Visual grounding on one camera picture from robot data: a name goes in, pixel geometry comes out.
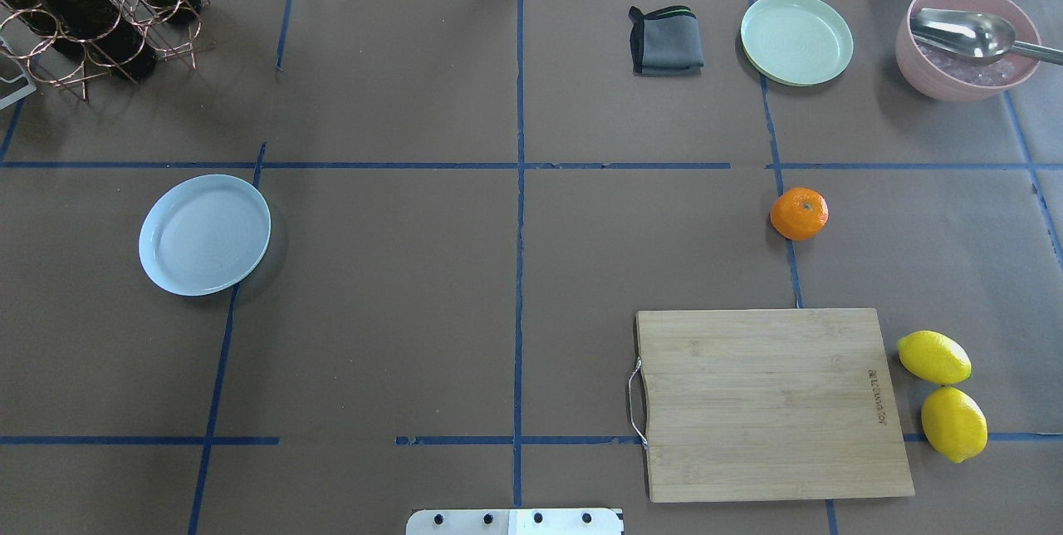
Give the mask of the light blue plate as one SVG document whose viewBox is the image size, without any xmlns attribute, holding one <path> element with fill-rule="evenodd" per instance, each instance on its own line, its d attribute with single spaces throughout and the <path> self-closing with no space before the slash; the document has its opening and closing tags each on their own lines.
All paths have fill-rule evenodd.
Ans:
<svg viewBox="0 0 1063 535">
<path fill-rule="evenodd" d="M 220 173 L 198 175 L 162 195 L 149 210 L 138 258 L 165 292 L 206 296 L 249 275 L 270 237 L 270 208 L 251 183 Z"/>
</svg>

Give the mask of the light green plate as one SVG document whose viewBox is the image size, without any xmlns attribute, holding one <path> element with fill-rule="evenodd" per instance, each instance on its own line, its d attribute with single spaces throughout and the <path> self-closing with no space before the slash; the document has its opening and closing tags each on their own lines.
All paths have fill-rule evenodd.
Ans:
<svg viewBox="0 0 1063 535">
<path fill-rule="evenodd" d="M 756 0 L 739 36 L 762 76 L 792 87 L 834 80 L 850 65 L 855 46 L 847 21 L 821 0 Z"/>
</svg>

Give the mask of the folded grey cloth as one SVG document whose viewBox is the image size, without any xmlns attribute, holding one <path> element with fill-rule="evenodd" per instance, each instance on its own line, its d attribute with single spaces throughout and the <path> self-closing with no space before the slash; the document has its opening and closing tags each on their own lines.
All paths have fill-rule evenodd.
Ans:
<svg viewBox="0 0 1063 535">
<path fill-rule="evenodd" d="M 691 76 L 705 66 L 698 18 L 687 6 L 628 9 L 629 46 L 638 76 Z"/>
</svg>

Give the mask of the orange fruit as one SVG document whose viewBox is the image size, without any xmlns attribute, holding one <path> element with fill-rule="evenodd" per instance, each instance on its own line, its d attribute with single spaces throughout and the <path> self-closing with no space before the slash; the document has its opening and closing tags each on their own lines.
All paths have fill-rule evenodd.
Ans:
<svg viewBox="0 0 1063 535">
<path fill-rule="evenodd" d="M 786 239 L 804 241 L 828 224 L 829 207 L 823 194 L 794 187 L 779 195 L 767 213 L 767 221 Z"/>
</svg>

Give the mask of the bamboo cutting board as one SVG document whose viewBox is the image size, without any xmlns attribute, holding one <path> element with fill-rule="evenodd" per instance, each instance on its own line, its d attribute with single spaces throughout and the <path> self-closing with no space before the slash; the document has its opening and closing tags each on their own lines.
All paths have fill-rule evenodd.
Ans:
<svg viewBox="0 0 1063 535">
<path fill-rule="evenodd" d="M 649 501 L 914 494 L 877 311 L 659 310 L 634 324 Z"/>
</svg>

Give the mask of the upper yellow lemon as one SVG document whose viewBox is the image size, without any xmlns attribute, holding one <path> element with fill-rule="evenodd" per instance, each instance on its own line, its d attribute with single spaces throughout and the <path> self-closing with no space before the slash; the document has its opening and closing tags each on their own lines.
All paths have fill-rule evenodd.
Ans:
<svg viewBox="0 0 1063 535">
<path fill-rule="evenodd" d="M 972 377 L 967 351 L 937 331 L 915 331 L 899 338 L 897 352 L 904 368 L 927 382 L 950 386 Z"/>
</svg>

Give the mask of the yellow lemon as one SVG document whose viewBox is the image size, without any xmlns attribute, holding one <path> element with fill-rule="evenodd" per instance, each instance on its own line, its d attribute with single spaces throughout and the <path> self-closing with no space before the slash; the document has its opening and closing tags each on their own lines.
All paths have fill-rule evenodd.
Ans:
<svg viewBox="0 0 1063 535">
<path fill-rule="evenodd" d="M 915 331 L 899 338 L 897 352 L 904 368 L 927 382 L 950 386 L 972 377 L 967 351 L 937 331 Z"/>
<path fill-rule="evenodd" d="M 941 386 L 919 407 L 919 425 L 928 444 L 955 464 L 979 455 L 988 447 L 988 418 L 961 389 Z"/>
</svg>

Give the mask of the pink bowl with ice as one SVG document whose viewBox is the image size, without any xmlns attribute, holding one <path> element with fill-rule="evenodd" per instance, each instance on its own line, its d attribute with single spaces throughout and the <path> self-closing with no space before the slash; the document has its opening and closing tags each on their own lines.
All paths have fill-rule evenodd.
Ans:
<svg viewBox="0 0 1063 535">
<path fill-rule="evenodd" d="M 1020 85 L 1039 68 L 1037 61 L 1011 53 L 978 63 L 914 40 L 909 20 L 922 9 L 991 13 L 1014 26 L 1020 41 L 1041 44 L 1041 34 L 1025 10 L 1011 0 L 912 0 L 901 16 L 894 51 L 901 74 L 923 95 L 942 102 L 976 102 Z"/>
</svg>

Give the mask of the lower yellow lemon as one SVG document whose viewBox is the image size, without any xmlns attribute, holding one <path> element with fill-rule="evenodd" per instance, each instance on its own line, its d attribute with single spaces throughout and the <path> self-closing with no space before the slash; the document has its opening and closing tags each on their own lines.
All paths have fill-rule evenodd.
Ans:
<svg viewBox="0 0 1063 535">
<path fill-rule="evenodd" d="M 941 386 L 919 407 L 919 425 L 928 444 L 955 464 L 979 455 L 988 447 L 988 418 L 961 389 Z"/>
</svg>

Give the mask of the large metal spoon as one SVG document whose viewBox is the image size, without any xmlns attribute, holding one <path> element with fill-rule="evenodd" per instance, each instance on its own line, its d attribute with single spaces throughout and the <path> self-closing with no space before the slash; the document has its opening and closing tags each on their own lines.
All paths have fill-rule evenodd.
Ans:
<svg viewBox="0 0 1063 535">
<path fill-rule="evenodd" d="M 1062 65 L 1062 51 L 1016 39 L 1013 24 L 998 15 L 952 9 L 919 9 L 909 20 L 914 40 L 950 54 L 992 63 L 1014 54 Z"/>
</svg>

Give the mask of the dark green wine bottle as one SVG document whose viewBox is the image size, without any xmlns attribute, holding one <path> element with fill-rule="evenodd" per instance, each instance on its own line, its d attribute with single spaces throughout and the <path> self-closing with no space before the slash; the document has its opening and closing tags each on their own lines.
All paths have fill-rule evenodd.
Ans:
<svg viewBox="0 0 1063 535">
<path fill-rule="evenodd" d="M 140 83 L 156 68 L 157 55 L 144 32 L 130 24 L 111 0 L 38 0 L 56 17 L 65 35 L 83 41 L 96 65 Z"/>
</svg>

